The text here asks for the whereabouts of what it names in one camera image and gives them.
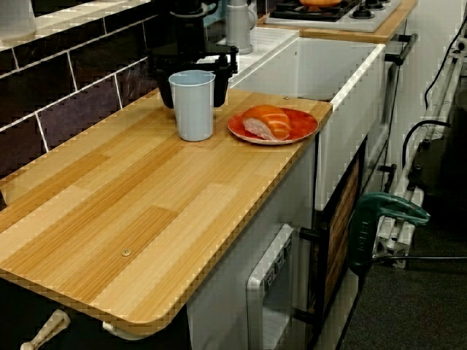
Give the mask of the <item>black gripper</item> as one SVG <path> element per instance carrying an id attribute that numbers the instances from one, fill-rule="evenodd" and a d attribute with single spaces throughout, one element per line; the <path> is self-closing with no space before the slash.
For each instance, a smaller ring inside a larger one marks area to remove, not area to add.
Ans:
<path id="1" fill-rule="evenodd" d="M 202 70 L 215 74 L 213 106 L 225 103 L 228 81 L 238 72 L 235 46 L 206 45 L 204 51 L 179 52 L 176 45 L 165 45 L 147 51 L 150 69 L 156 73 L 160 95 L 166 107 L 173 109 L 174 102 L 169 75 L 180 71 Z"/>

